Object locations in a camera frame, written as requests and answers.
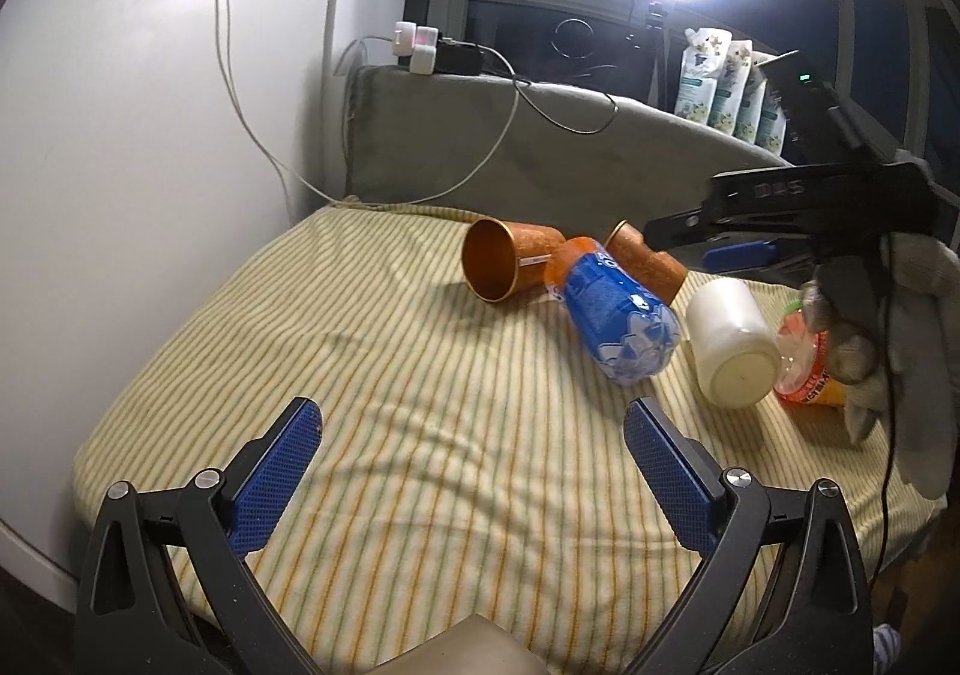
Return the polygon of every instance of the gray glove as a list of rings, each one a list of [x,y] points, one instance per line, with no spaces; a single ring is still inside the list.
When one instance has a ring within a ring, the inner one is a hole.
[[[893,234],[894,299],[889,326],[899,475],[922,496],[947,492],[960,412],[960,260],[929,236]],[[881,246],[889,266],[885,245]],[[853,443],[880,421],[889,433],[882,347],[840,322],[816,281],[800,300],[810,330],[829,331],[827,371],[847,387],[844,421]],[[880,325],[884,309],[880,307]]]

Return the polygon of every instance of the gray headboard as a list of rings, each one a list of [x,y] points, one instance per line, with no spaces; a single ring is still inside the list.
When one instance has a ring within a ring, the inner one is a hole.
[[[581,130],[602,125],[610,102],[563,85],[528,91],[552,117]],[[419,77],[364,68],[352,89],[347,189],[369,202],[403,202],[456,184],[487,154],[514,90],[499,77]],[[439,205],[503,220],[555,226],[603,241],[627,219],[645,221],[698,205],[716,173],[787,165],[758,146],[621,98],[595,136],[550,125],[525,103],[499,151]]]

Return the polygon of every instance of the white glove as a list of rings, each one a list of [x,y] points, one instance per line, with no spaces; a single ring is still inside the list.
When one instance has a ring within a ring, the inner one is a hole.
[[[929,236],[892,234],[893,305],[889,327],[890,365],[896,405],[895,461],[899,475],[922,496],[947,492],[957,444],[960,412],[960,260]],[[889,267],[886,244],[881,244]],[[812,331],[832,332],[827,370],[856,381],[847,387],[844,421],[853,443],[862,442],[879,419],[889,434],[882,347],[872,347],[837,319],[816,282],[802,291],[803,318]],[[880,306],[883,325],[884,307]],[[877,363],[869,376],[867,360]]]

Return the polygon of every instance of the striped blanket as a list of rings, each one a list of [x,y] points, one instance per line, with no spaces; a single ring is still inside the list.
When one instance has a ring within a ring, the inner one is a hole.
[[[880,431],[852,448],[832,410],[774,397],[721,411],[688,349],[621,388],[543,292],[474,298],[459,249],[473,215],[320,210],[251,259],[112,406],[75,464],[77,505],[224,467],[296,395],[323,409],[323,445],[267,547],[248,563],[323,669],[360,672],[473,613],[556,673],[613,673],[642,648],[698,557],[678,546],[622,440],[627,403],[654,395],[722,466],[768,485],[844,490],[868,566],[880,548]],[[708,279],[691,274],[683,312]],[[794,291],[751,283],[779,320]],[[894,478],[891,553],[934,505]],[[730,628],[749,625],[765,548]],[[190,605],[209,613],[182,552]]]

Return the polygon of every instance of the metal screw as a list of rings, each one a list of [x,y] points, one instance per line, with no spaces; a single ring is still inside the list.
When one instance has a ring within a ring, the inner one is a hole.
[[[840,496],[840,486],[832,480],[821,480],[817,483],[817,491],[822,493],[827,499]]]
[[[204,469],[203,472],[193,478],[193,484],[197,488],[213,488],[220,481],[220,473],[216,469]]]
[[[112,486],[107,488],[107,496],[112,499],[122,499],[130,492],[130,484],[123,481],[117,480]]]
[[[750,472],[747,472],[746,469],[727,469],[727,482],[730,483],[731,486],[746,488],[753,481],[754,479],[750,477]]]

